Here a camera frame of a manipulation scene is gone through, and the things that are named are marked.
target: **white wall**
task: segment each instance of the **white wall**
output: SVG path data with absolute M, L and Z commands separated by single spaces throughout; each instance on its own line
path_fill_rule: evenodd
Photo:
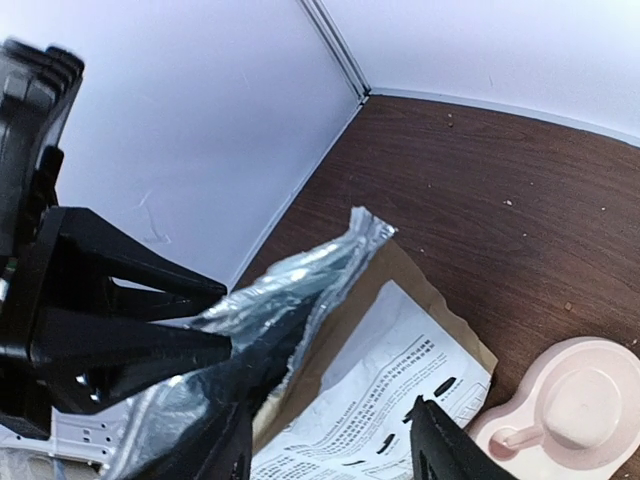
M 233 284 L 354 113 L 295 0 L 0 0 L 0 37 L 87 63 L 62 203 Z
M 324 3 L 374 92 L 523 107 L 640 138 L 636 0 Z

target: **brown paper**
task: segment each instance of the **brown paper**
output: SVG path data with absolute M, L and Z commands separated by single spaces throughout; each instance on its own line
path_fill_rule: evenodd
M 271 398 L 254 422 L 254 453 L 300 415 L 318 395 L 322 376 L 369 310 L 382 286 L 393 280 L 489 373 L 497 359 L 467 322 L 447 308 L 440 292 L 394 242 L 375 255 L 346 300 L 327 317 L 305 356 L 302 367 L 278 398 Z

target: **white plastic part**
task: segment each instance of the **white plastic part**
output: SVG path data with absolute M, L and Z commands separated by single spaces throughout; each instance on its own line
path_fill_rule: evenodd
M 68 415 L 54 409 L 49 440 L 24 438 L 0 426 L 0 447 L 108 465 L 124 430 L 125 414 L 124 404 L 98 415 Z

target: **instruction manual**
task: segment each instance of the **instruction manual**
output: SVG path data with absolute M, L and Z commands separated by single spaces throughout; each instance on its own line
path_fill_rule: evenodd
M 388 281 L 322 377 L 315 400 L 254 457 L 252 480 L 413 478 L 410 411 L 433 399 L 464 427 L 491 375 Z

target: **pink plastic object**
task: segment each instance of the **pink plastic object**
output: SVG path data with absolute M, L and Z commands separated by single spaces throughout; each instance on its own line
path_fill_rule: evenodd
M 640 360 L 582 337 L 544 352 L 471 437 L 520 480 L 604 480 L 640 445 Z

